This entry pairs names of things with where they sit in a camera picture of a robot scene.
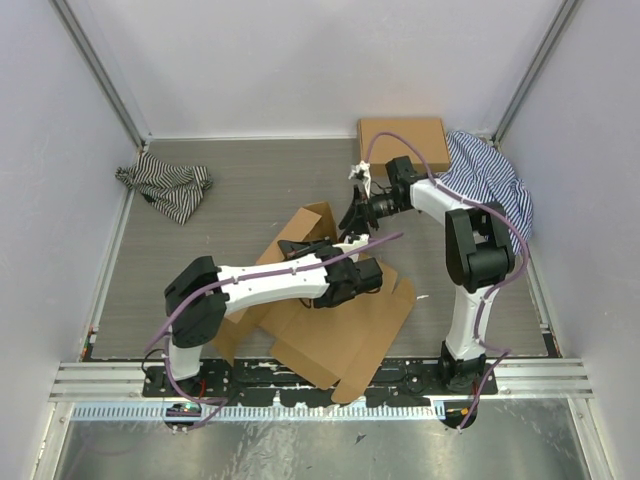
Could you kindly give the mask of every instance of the wire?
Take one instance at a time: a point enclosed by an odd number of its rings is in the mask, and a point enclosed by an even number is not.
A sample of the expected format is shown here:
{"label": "wire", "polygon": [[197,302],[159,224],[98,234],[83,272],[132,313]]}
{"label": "wire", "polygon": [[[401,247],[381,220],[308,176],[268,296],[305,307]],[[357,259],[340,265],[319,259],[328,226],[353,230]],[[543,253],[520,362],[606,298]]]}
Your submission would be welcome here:
{"label": "wire", "polygon": [[185,428],[185,431],[190,432],[192,430],[196,430],[198,428],[204,427],[207,424],[207,422],[209,422],[209,420],[211,420],[218,413],[220,413],[220,411],[222,410],[222,407],[224,407],[229,402],[229,399],[226,398],[226,397],[211,397],[211,398],[207,398],[207,399],[203,400],[203,399],[194,398],[191,395],[189,395],[188,393],[184,392],[180,388],[180,386],[178,385],[178,382],[174,378],[173,373],[171,373],[171,362],[169,361],[169,355],[168,355],[169,342],[170,341],[171,341],[171,338],[169,336],[167,336],[166,339],[165,339],[165,347],[164,347],[164,352],[165,352],[164,353],[164,368],[167,371],[167,378],[169,379],[169,383],[171,384],[173,389],[182,398],[184,398],[186,400],[189,400],[190,402],[197,403],[201,407],[202,407],[202,405],[217,405],[217,407],[218,407],[213,412],[211,412],[209,415],[207,415],[205,418],[200,420],[199,422],[196,422],[193,425],[191,425],[190,427],[186,427]]}
{"label": "wire", "polygon": [[144,364],[147,360],[149,360],[149,357],[151,355],[153,355],[154,353],[158,353],[158,352],[164,352],[163,348],[154,348],[153,350],[151,350],[149,353],[147,353],[144,358],[142,359],[142,363],[140,364],[140,369],[144,372],[144,375],[147,375],[147,369],[144,368]]}
{"label": "wire", "polygon": [[494,371],[494,369],[498,366],[498,364],[502,360],[504,360],[511,353],[511,349],[498,348],[498,347],[491,346],[491,345],[485,343],[485,341],[482,340],[482,338],[480,338],[480,333],[479,333],[479,330],[480,330],[480,319],[482,318],[482,312],[484,311],[485,302],[487,300],[489,300],[489,298],[491,298],[491,295],[493,294],[493,292],[495,292],[499,288],[507,286],[508,284],[510,284],[512,282],[515,282],[518,278],[520,278],[524,274],[524,272],[527,270],[527,266],[529,265],[529,247],[527,245],[526,240],[522,236],[522,234],[520,234],[518,229],[504,215],[502,215],[501,213],[495,211],[491,207],[487,207],[486,205],[483,205],[481,203],[475,202],[473,200],[469,200],[468,198],[465,198],[462,195],[459,195],[458,193],[454,192],[450,188],[447,188],[441,181],[438,182],[436,180],[436,177],[433,175],[433,172],[431,171],[431,167],[427,163],[427,159],[424,157],[424,155],[422,155],[422,153],[420,153],[420,151],[418,151],[418,149],[416,147],[414,147],[411,144],[411,142],[409,142],[407,139],[403,138],[402,136],[398,135],[397,133],[393,133],[393,132],[378,132],[376,135],[374,135],[374,137],[369,142],[369,148],[367,149],[367,155],[365,156],[365,159],[364,159],[365,163],[369,163],[369,159],[371,158],[371,152],[373,151],[373,147],[374,147],[376,141],[380,137],[383,137],[383,136],[395,138],[396,140],[400,141],[405,146],[407,146],[409,148],[409,150],[411,150],[420,159],[420,161],[422,162],[422,165],[424,165],[424,168],[427,171],[427,177],[429,178],[429,180],[431,181],[431,183],[434,185],[434,187],[437,190],[440,190],[441,192],[445,193],[446,195],[448,195],[449,197],[453,198],[454,200],[457,200],[460,203],[463,203],[465,205],[469,205],[469,206],[472,206],[472,207],[475,207],[475,208],[479,208],[480,210],[485,211],[489,215],[491,215],[493,217],[496,217],[504,225],[506,225],[509,230],[511,230],[513,232],[513,234],[515,235],[516,239],[518,240],[518,243],[520,244],[520,251],[522,252],[522,265],[520,265],[520,268],[516,271],[516,273],[514,273],[510,277],[505,278],[502,282],[494,285],[493,287],[491,287],[489,290],[487,290],[485,292],[485,294],[483,295],[483,297],[481,299],[482,301],[480,302],[480,306],[478,307],[478,312],[476,313],[476,318],[475,318],[475,321],[474,321],[474,324],[473,324],[473,337],[474,337],[474,339],[478,342],[478,344],[480,346],[484,347],[486,350],[492,350],[494,352],[500,352],[501,355],[493,362],[491,367],[489,367],[489,369],[485,372],[484,376],[482,377],[482,381],[480,382],[480,385],[478,386],[478,390],[477,390],[476,394],[474,395],[474,399],[473,399],[473,403],[471,404],[471,408],[469,408],[469,412],[462,419],[462,422],[460,423],[460,426],[458,427],[459,431],[462,431],[464,426],[469,421],[469,418],[473,414],[473,411],[478,406],[478,402],[480,401],[480,395],[482,393],[482,389],[484,388],[484,385],[487,382],[487,379],[489,378],[491,373]]}
{"label": "wire", "polygon": [[371,180],[371,183],[378,187],[382,193],[388,193],[391,191],[391,187],[383,187],[375,180]]}
{"label": "wire", "polygon": [[272,270],[270,272],[256,272],[256,273],[247,273],[245,275],[240,275],[237,278],[227,278],[224,280],[219,280],[217,282],[211,283],[209,285],[205,285],[204,287],[201,287],[197,290],[195,290],[194,292],[191,293],[191,295],[189,295],[187,298],[185,298],[182,303],[180,305],[178,305],[178,307],[173,311],[173,313],[171,313],[171,315],[169,315],[169,318],[167,318],[167,320],[164,322],[164,324],[158,329],[158,331],[153,335],[153,337],[151,338],[151,340],[149,341],[149,343],[147,344],[147,346],[145,347],[144,351],[145,353],[149,352],[151,350],[151,348],[159,341],[162,339],[162,337],[164,335],[166,335],[169,331],[169,328],[171,327],[171,325],[173,324],[173,322],[176,321],[176,319],[180,316],[180,314],[182,312],[184,312],[184,310],[198,297],[200,297],[201,295],[204,295],[207,292],[210,292],[211,290],[224,286],[224,285],[229,285],[231,283],[236,283],[236,282],[241,282],[241,281],[246,281],[246,280],[253,280],[256,278],[267,278],[267,277],[276,277],[279,275],[295,275],[296,271],[298,272],[307,272],[309,270],[314,270],[316,268],[321,268],[321,267],[326,267],[329,265],[333,265],[334,263],[337,263],[341,260],[344,260],[345,258],[351,257],[357,253],[360,252],[364,252],[365,250],[369,250],[370,248],[373,247],[377,247],[378,245],[382,245],[383,243],[389,242],[391,240],[395,240],[396,238],[400,238],[402,236],[402,232],[396,232],[396,233],[392,233],[390,235],[387,235],[386,237],[380,238],[380,239],[376,239],[376,240],[371,240],[369,239],[369,243],[362,245],[360,247],[354,248],[353,250],[350,250],[349,252],[345,252],[342,253],[340,255],[337,255],[333,258],[330,258],[328,260],[325,260],[323,262],[320,263],[314,263],[311,265],[300,265],[298,266],[296,269],[292,268],[292,267],[285,267],[282,268],[280,270]]}

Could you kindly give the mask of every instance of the black and white striped cloth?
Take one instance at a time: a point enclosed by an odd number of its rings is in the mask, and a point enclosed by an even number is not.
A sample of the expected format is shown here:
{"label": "black and white striped cloth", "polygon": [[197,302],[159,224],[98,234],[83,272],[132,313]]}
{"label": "black and white striped cloth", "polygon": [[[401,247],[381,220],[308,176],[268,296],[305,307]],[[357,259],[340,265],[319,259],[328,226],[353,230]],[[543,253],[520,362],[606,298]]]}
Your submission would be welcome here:
{"label": "black and white striped cloth", "polygon": [[169,165],[148,152],[141,153],[133,167],[118,168],[116,178],[180,225],[198,208],[204,192],[213,184],[206,167]]}
{"label": "black and white striped cloth", "polygon": [[[447,146],[451,167],[440,175],[442,183],[476,202],[500,202],[507,218],[528,241],[533,224],[531,194],[516,176],[509,160],[495,148],[466,132],[449,132]],[[509,233],[513,251],[518,255],[521,253],[520,244],[513,232]]]}

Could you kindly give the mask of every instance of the white wall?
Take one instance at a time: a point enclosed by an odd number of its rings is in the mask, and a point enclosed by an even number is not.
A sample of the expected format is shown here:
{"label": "white wall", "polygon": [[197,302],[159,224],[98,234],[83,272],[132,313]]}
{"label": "white wall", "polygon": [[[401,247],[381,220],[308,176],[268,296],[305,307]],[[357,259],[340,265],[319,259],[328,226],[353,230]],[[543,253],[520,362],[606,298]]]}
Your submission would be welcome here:
{"label": "white wall", "polygon": [[640,432],[640,3],[584,2],[508,132],[567,351],[584,358],[626,478]]}
{"label": "white wall", "polygon": [[71,1],[156,138],[352,135],[361,116],[425,114],[492,133],[560,3]]}
{"label": "white wall", "polygon": [[26,478],[87,321],[134,146],[51,6],[0,16],[0,469]]}

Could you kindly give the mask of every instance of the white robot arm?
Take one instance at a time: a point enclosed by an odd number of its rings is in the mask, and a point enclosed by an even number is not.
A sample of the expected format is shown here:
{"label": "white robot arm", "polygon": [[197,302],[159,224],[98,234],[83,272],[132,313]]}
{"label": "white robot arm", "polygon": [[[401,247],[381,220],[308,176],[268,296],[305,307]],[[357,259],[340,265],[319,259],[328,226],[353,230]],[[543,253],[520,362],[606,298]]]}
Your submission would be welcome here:
{"label": "white robot arm", "polygon": [[[446,265],[456,285],[451,329],[442,343],[440,376],[452,390],[466,390],[485,367],[485,332],[498,288],[515,265],[507,227],[485,210],[444,193],[425,175],[419,175],[409,157],[386,164],[391,187],[368,195],[358,186],[349,211],[340,222],[343,237],[377,229],[378,219],[415,209],[427,213],[445,228]],[[497,202],[486,207],[504,216]]]}
{"label": "white robot arm", "polygon": [[[168,353],[174,380],[198,375],[202,347],[213,340],[227,315],[289,298],[311,299],[315,308],[335,307],[380,288],[382,270],[375,259],[359,260],[358,253],[344,256],[368,240],[368,235],[359,235],[349,243],[335,245],[329,240],[281,241],[287,262],[252,267],[216,266],[212,257],[195,259],[165,290],[168,315],[200,287],[215,282],[222,285],[194,300],[173,323]],[[340,256],[344,258],[325,265]],[[283,267],[295,274],[274,275]],[[251,280],[238,281],[240,277]]]}

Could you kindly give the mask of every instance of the flattened cardboard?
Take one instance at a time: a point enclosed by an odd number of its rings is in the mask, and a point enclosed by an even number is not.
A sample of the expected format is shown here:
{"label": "flattened cardboard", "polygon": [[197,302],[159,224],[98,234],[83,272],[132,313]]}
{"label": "flattened cardboard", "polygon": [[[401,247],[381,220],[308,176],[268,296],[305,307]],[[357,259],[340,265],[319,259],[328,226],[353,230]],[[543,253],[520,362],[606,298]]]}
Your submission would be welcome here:
{"label": "flattened cardboard", "polygon": [[[393,132],[408,140],[424,155],[434,172],[446,172],[451,165],[442,120],[436,117],[362,118],[358,121],[360,158],[364,159],[371,139],[378,132]],[[408,155],[417,172],[426,173],[420,159],[399,140],[383,136],[376,140],[369,162],[371,174],[386,177],[384,165],[396,157]]]}
{"label": "flattened cardboard", "polygon": [[366,348],[358,351],[331,395],[331,400],[336,403],[353,402],[371,382],[416,302],[416,293],[411,281],[408,278],[400,280],[393,292],[393,301],[385,302],[385,305],[381,305],[380,314],[372,318],[374,324],[364,342]]}
{"label": "flattened cardboard", "polygon": [[339,307],[307,310],[296,302],[292,316],[272,309],[263,320],[270,333],[278,332],[271,355],[318,388],[339,381],[331,399],[356,400],[373,378],[415,303],[408,279],[394,290],[398,274],[388,265],[383,286],[375,295],[360,295]]}
{"label": "flattened cardboard", "polygon": [[[277,241],[337,241],[327,203],[299,209],[257,264],[284,259]],[[214,339],[220,354],[233,363],[237,345],[257,326],[276,339],[271,355],[318,388],[337,383],[336,403],[356,400],[373,378],[391,343],[415,304],[411,281],[378,262],[383,271],[380,292],[359,295],[336,308],[307,309],[297,300],[258,305],[226,318]]]}

